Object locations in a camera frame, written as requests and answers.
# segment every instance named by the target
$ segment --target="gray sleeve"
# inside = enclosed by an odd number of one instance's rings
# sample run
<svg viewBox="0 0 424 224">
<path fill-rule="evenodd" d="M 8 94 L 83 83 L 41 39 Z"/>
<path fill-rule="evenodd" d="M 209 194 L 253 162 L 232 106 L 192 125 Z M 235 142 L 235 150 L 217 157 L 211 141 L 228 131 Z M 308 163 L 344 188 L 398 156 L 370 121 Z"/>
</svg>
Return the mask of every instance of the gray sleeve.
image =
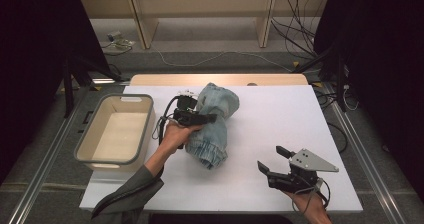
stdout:
<svg viewBox="0 0 424 224">
<path fill-rule="evenodd" d="M 146 185 L 148 185 L 146 188 L 135 191 Z M 96 205 L 93 212 L 110 200 L 117 199 L 91 219 L 91 223 L 136 223 L 144 205 L 162 186 L 162 180 L 153 177 L 150 171 L 142 166 L 124 185 Z"/>
</svg>

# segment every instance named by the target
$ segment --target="black backdrop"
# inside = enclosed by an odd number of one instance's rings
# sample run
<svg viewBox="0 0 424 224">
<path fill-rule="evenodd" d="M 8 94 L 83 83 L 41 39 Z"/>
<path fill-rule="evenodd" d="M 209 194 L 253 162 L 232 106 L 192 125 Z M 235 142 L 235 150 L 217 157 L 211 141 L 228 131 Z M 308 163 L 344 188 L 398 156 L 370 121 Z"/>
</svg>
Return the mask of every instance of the black backdrop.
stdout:
<svg viewBox="0 0 424 224">
<path fill-rule="evenodd" d="M 80 0 L 0 0 L 0 8 L 2 182 L 48 115 L 64 61 L 78 54 L 109 67 Z"/>
<path fill-rule="evenodd" d="M 321 53 L 354 0 L 328 0 L 315 38 Z M 348 82 L 424 201 L 424 0 L 364 0 L 345 33 Z"/>
</svg>

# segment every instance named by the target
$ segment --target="wooden cabinet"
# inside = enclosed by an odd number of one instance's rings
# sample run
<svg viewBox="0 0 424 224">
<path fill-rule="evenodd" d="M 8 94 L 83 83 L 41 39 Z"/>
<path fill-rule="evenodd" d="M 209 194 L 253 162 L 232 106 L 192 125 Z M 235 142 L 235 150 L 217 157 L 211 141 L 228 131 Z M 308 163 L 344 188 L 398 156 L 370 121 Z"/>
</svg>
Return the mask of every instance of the wooden cabinet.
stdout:
<svg viewBox="0 0 424 224">
<path fill-rule="evenodd" d="M 273 17 L 291 17 L 287 0 L 81 0 L 90 18 L 133 18 L 143 49 L 150 48 L 159 18 L 252 17 L 258 45 L 266 47 Z M 290 0 L 299 14 L 320 16 L 327 0 Z"/>
</svg>

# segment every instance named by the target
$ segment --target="human arm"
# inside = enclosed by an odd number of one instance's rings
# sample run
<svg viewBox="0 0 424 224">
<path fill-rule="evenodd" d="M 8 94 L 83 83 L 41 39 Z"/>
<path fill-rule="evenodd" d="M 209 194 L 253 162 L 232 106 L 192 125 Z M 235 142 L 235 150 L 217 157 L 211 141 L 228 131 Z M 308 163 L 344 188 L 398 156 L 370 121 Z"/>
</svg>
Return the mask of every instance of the human arm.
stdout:
<svg viewBox="0 0 424 224">
<path fill-rule="evenodd" d="M 202 125 L 185 127 L 174 121 L 169 121 L 162 142 L 144 164 L 150 173 L 156 176 L 165 165 L 166 160 L 177 151 L 181 143 L 186 143 L 190 134 L 202 127 Z"/>
<path fill-rule="evenodd" d="M 299 211 L 303 213 L 310 224 L 331 224 L 331 220 L 328 218 L 327 211 L 322 204 L 322 199 L 318 194 L 293 194 L 290 192 L 284 193 L 293 200 L 294 204 L 296 204 L 297 208 L 299 208 Z"/>
</svg>

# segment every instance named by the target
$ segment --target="electrical cable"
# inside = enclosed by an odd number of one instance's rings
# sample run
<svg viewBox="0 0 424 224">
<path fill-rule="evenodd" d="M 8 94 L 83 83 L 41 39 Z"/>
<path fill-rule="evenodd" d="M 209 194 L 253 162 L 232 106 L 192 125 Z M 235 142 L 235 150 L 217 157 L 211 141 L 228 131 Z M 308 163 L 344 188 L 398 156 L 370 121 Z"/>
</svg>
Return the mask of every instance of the electrical cable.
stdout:
<svg viewBox="0 0 424 224">
<path fill-rule="evenodd" d="M 164 118 L 164 120 L 169 120 L 169 117 L 172 116 L 172 115 L 174 115 L 174 114 L 173 113 L 169 114 L 168 116 L 166 116 Z M 158 130 L 159 130 L 159 125 L 160 125 L 160 122 L 161 122 L 162 119 L 163 119 L 163 117 L 159 117 L 159 120 L 156 122 L 155 129 L 152 132 L 152 139 L 153 140 L 158 140 L 159 139 L 159 131 Z"/>
<path fill-rule="evenodd" d="M 296 0 L 296 6 L 295 6 L 295 8 L 293 8 L 293 5 L 292 5 L 292 3 L 291 3 L 290 0 L 287 0 L 287 2 L 289 4 L 289 6 L 290 6 L 290 9 L 291 9 L 292 13 L 293 13 L 292 20 L 290 21 L 290 26 L 293 23 L 293 20 L 295 20 L 299 24 L 299 26 L 300 26 L 300 28 L 302 30 L 302 33 L 304 33 L 304 31 L 306 29 L 303 27 L 302 22 L 299 19 L 299 16 L 300 16 L 299 15 L 300 14 L 299 13 L 299 0 Z M 304 40 L 306 42 L 306 45 L 307 45 L 307 47 L 309 49 L 309 52 L 308 53 L 310 53 L 313 57 L 316 57 L 316 53 L 314 53 L 313 50 L 311 49 L 311 47 L 309 46 L 309 44 L 312 44 L 313 45 L 313 42 L 309 39 L 308 36 L 305 36 L 304 34 L 303 34 L 303 38 L 304 38 Z"/>
<path fill-rule="evenodd" d="M 328 183 L 322 179 L 322 181 L 325 183 L 325 185 L 327 186 L 327 190 L 328 190 L 328 197 L 326 198 L 321 192 L 318 192 L 318 195 L 320 195 L 321 198 L 323 198 L 323 200 L 327 200 L 326 203 L 324 204 L 324 208 L 327 208 L 328 204 L 330 204 L 330 199 L 331 199 L 331 190 L 330 190 L 330 186 L 328 185 Z"/>
<path fill-rule="evenodd" d="M 127 48 L 127 50 L 122 51 L 122 52 L 120 52 L 120 53 L 116 53 L 116 54 L 112 54 L 112 53 L 104 53 L 104 55 L 106 55 L 106 56 L 119 56 L 119 55 L 122 55 L 122 54 L 127 53 L 127 52 L 129 52 L 129 51 L 131 51 L 131 50 L 132 50 L 132 46 L 130 46 L 130 45 L 122 45 L 122 44 L 117 44 L 117 43 L 113 43 L 113 42 L 109 43 L 109 45 L 104 46 L 104 47 L 102 47 L 102 48 L 108 48 L 108 47 L 110 47 L 110 46 L 126 47 L 126 48 Z"/>
<path fill-rule="evenodd" d="M 277 33 L 278 33 L 280 36 L 284 37 L 285 41 L 289 41 L 289 42 L 291 42 L 293 45 L 297 46 L 297 47 L 298 47 L 299 49 L 301 49 L 302 51 L 304 51 L 304 52 L 308 53 L 309 55 L 311 55 L 312 57 L 314 57 L 314 54 L 313 54 L 312 52 L 310 52 L 310 51 L 306 50 L 305 48 L 303 48 L 302 46 L 300 46 L 299 44 L 297 44 L 295 41 L 293 41 L 291 38 L 289 38 L 289 37 L 287 36 L 287 33 L 286 33 L 286 34 L 284 34 L 281 30 L 279 30 L 279 29 L 277 28 L 277 26 L 275 26 L 275 24 L 274 24 L 274 22 L 273 22 L 272 20 L 271 20 L 271 24 L 272 24 L 272 26 L 274 26 L 274 28 L 275 28 L 275 30 L 277 31 Z M 297 56 L 297 55 L 295 55 L 295 54 L 291 53 L 291 52 L 290 52 L 290 50 L 289 50 L 289 49 L 288 49 L 288 47 L 287 47 L 287 43 L 286 43 L 286 50 L 287 50 L 287 52 L 289 52 L 289 53 L 290 53 L 290 54 L 292 54 L 293 56 L 300 57 L 300 58 L 304 58 L 304 59 L 311 59 L 311 58 L 306 58 L 306 57 L 302 57 L 302 56 Z"/>
<path fill-rule="evenodd" d="M 331 104 L 333 104 L 336 101 L 336 99 L 331 100 L 330 103 L 328 103 L 326 106 L 321 107 L 321 111 L 324 112 Z"/>
<path fill-rule="evenodd" d="M 290 29 L 292 29 L 292 30 L 295 30 L 295 31 L 298 31 L 298 32 L 302 32 L 302 30 L 300 30 L 300 29 L 298 29 L 298 28 L 296 28 L 296 27 L 292 27 L 292 26 L 288 26 L 288 25 L 286 25 L 286 24 L 283 24 L 283 23 L 281 23 L 281 22 L 279 22 L 279 21 L 277 21 L 274 17 L 272 18 L 272 21 L 274 21 L 275 23 L 277 23 L 278 25 L 280 25 L 280 26 L 283 26 L 283 27 L 286 27 L 286 28 L 290 28 Z M 312 33 L 312 32 L 307 32 L 307 33 L 305 33 L 306 35 L 309 35 L 309 36 L 311 36 L 311 37 L 314 37 L 315 36 L 315 34 L 314 33 Z"/>
<path fill-rule="evenodd" d="M 115 65 L 113 65 L 113 64 L 109 64 L 109 66 L 113 67 L 113 69 L 115 69 L 115 71 L 116 71 L 116 73 L 117 73 L 118 75 L 121 75 L 121 74 L 122 74 L 122 72 L 119 70 L 119 68 L 118 68 L 117 66 L 115 66 Z"/>
<path fill-rule="evenodd" d="M 203 60 L 203 61 L 200 61 L 200 62 L 197 62 L 197 63 L 194 63 L 194 64 L 175 64 L 175 63 L 170 63 L 170 62 L 166 61 L 166 60 L 165 60 L 165 57 L 164 57 L 164 56 L 163 56 L 163 54 L 162 54 L 162 52 L 160 52 L 158 49 L 156 49 L 153 45 L 151 45 L 151 48 L 152 48 L 153 50 L 155 50 L 155 51 L 156 51 L 156 52 L 160 55 L 160 57 L 161 57 L 161 59 L 162 59 L 162 62 L 163 62 L 164 64 L 166 64 L 166 65 L 168 65 L 168 66 L 173 66 L 173 67 L 195 67 L 195 66 L 199 66 L 199 65 L 201 65 L 201 64 L 203 64 L 203 63 L 206 63 L 206 62 L 212 61 L 212 60 L 214 60 L 214 59 L 216 59 L 216 58 L 219 58 L 219 57 L 221 57 L 221 56 L 223 56 L 223 55 L 225 55 L 225 54 L 235 53 L 235 54 L 246 55 L 246 56 L 253 56 L 253 57 L 256 57 L 256 58 L 260 58 L 260 59 L 262 59 L 262 60 L 264 60 L 264 61 L 266 61 L 266 62 L 268 62 L 268 63 L 270 63 L 270 64 L 273 64 L 273 65 L 276 65 L 276 66 L 278 66 L 278 67 L 281 67 L 281 68 L 283 68 L 284 70 L 286 70 L 286 71 L 288 71 L 288 72 L 293 72 L 292 70 L 290 70 L 289 68 L 287 68 L 287 67 L 285 67 L 285 66 L 283 66 L 283 65 L 281 65 L 281 64 L 278 64 L 278 63 L 276 63 L 276 62 L 270 61 L 270 60 L 266 59 L 266 58 L 265 58 L 265 57 L 263 57 L 263 56 L 259 56 L 259 55 L 252 54 L 252 53 L 237 52 L 237 51 L 223 51 L 223 52 L 219 53 L 218 55 L 216 55 L 216 56 L 214 56 L 214 57 L 208 58 L 208 59 L 206 59 L 206 60 Z M 317 72 L 317 71 L 319 71 L 319 70 L 313 70 L 313 71 L 304 72 L 304 73 L 312 73 L 312 72 Z"/>
<path fill-rule="evenodd" d="M 164 128 L 165 128 L 165 123 L 168 120 L 168 111 L 169 108 L 171 107 L 172 103 L 174 103 L 175 100 L 178 100 L 179 96 L 175 96 L 174 98 L 172 98 L 172 100 L 168 103 L 168 106 L 165 109 L 165 112 L 163 114 L 163 116 L 161 116 L 160 118 L 160 124 L 159 124 L 159 145 L 162 143 L 163 140 L 163 133 L 164 133 Z"/>
<path fill-rule="evenodd" d="M 320 106 L 327 104 L 329 98 L 336 98 L 335 95 L 337 94 L 337 93 L 327 93 L 327 94 L 325 94 L 325 93 L 318 91 L 318 90 L 315 90 L 315 89 L 314 89 L 314 92 L 315 92 L 315 94 L 318 94 L 318 95 L 315 95 L 317 99 L 319 99 L 320 97 L 325 97 L 325 101 L 323 103 L 320 103 L 319 100 L 318 100 L 318 103 L 319 103 Z"/>
<path fill-rule="evenodd" d="M 296 209 L 296 207 L 294 205 L 295 204 L 294 203 L 294 198 L 291 198 L 292 199 L 292 208 L 293 208 L 293 210 L 296 213 L 301 213 L 303 215 L 308 210 L 309 203 L 310 203 L 310 201 L 312 199 L 313 194 L 315 193 L 314 190 L 315 190 L 315 187 L 308 187 L 308 188 L 305 188 L 305 189 L 302 189 L 302 190 L 298 190 L 295 193 L 293 193 L 294 195 L 299 195 L 299 193 L 303 193 L 303 192 L 306 192 L 306 191 L 311 191 L 311 192 L 309 192 L 308 203 L 306 204 L 306 208 L 305 208 L 305 210 L 303 212 L 300 212 L 299 210 Z"/>
<path fill-rule="evenodd" d="M 346 133 L 340 127 L 334 125 L 333 123 L 327 122 L 327 125 L 334 127 L 335 129 L 337 129 L 343 135 L 343 137 L 345 139 L 345 143 L 344 143 L 342 149 L 338 150 L 339 154 L 342 154 L 344 151 L 346 151 L 347 145 L 349 144 Z"/>
<path fill-rule="evenodd" d="M 343 101 L 344 101 L 344 103 L 345 103 L 346 107 L 347 107 L 349 110 L 351 110 L 351 111 L 355 111 L 356 109 L 358 109 L 359 101 L 357 101 L 357 102 L 356 102 L 355 107 L 350 107 L 350 105 L 349 105 L 349 104 L 347 103 L 347 101 L 346 101 L 346 92 L 347 92 L 347 90 L 348 90 L 348 89 L 345 89 L 345 90 L 344 90 L 344 92 L 343 92 Z"/>
</svg>

